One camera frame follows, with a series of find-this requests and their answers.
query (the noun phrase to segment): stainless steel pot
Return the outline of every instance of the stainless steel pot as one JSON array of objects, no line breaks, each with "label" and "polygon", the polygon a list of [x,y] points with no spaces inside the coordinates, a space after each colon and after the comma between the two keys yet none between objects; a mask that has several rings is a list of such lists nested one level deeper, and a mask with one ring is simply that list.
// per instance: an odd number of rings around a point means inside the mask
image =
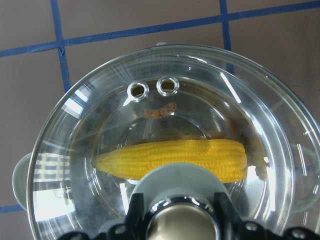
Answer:
[{"label": "stainless steel pot", "polygon": [[320,232],[320,130],[302,102],[245,57],[162,45],[98,67],[52,111],[28,171],[26,208],[35,238],[75,230],[95,236],[125,217],[137,181],[97,171],[95,156],[186,137],[244,144],[247,175],[225,184],[244,219],[277,234],[290,226]]}]

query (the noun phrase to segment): gray floor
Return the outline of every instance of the gray floor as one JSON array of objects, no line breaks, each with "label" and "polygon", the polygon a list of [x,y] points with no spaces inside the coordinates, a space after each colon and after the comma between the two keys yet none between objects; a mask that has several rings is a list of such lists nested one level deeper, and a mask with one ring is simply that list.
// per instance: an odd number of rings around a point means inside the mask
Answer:
[{"label": "gray floor", "polygon": [[[307,2],[228,0],[229,13]],[[0,51],[56,40],[49,0],[0,1]],[[220,14],[219,1],[59,0],[63,37],[75,38]],[[265,66],[288,85],[320,122],[320,8],[229,22],[232,50]],[[198,44],[224,48],[222,24],[118,38],[65,48],[73,85],[119,55],[154,46]],[[57,49],[0,57],[0,210],[14,206],[12,172],[33,149],[43,123],[64,94]],[[4,240],[33,239],[27,213],[0,213]]]}]

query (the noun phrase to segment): floor tile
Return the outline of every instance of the floor tile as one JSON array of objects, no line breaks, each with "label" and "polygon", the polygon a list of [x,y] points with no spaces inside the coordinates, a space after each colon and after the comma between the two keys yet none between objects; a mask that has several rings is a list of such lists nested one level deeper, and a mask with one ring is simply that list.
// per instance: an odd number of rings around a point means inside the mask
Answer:
[{"label": "floor tile", "polygon": [[310,0],[226,0],[228,13],[242,12],[255,9],[271,8],[290,4],[311,2]]},{"label": "floor tile", "polygon": [[220,13],[212,0],[59,0],[63,36],[74,38],[185,21]]},{"label": "floor tile", "polygon": [[1,213],[0,234],[2,240],[33,240],[27,212]]},{"label": "floor tile", "polygon": [[50,1],[2,1],[0,33],[0,50],[55,41]]},{"label": "floor tile", "polygon": [[17,204],[11,184],[14,167],[33,150],[64,90],[56,49],[2,57],[0,73],[0,206],[6,206]]}]

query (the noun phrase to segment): pot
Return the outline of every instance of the pot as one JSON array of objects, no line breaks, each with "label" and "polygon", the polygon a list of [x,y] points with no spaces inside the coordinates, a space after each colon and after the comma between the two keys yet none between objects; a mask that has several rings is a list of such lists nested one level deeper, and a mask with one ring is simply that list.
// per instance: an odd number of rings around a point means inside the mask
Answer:
[{"label": "pot", "polygon": [[26,210],[34,237],[94,237],[105,223],[122,221],[139,181],[96,170],[92,159],[185,138],[244,145],[246,177],[224,184],[243,219],[279,235],[292,226],[320,232],[320,130],[297,96],[238,54],[161,45],[101,65],[53,109],[13,177],[23,205],[17,178],[29,163]]}]

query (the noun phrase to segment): glass lid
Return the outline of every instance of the glass lid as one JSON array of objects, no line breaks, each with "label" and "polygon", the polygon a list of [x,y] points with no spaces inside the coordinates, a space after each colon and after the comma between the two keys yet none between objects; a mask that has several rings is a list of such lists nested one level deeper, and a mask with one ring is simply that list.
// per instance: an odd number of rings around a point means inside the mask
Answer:
[{"label": "glass lid", "polygon": [[243,144],[245,177],[224,184],[241,217],[276,234],[292,226],[320,232],[320,131],[301,101],[240,55],[162,45],[98,67],[52,111],[28,174],[35,237],[81,231],[92,238],[123,221],[138,180],[97,170],[97,156],[192,139]]}]

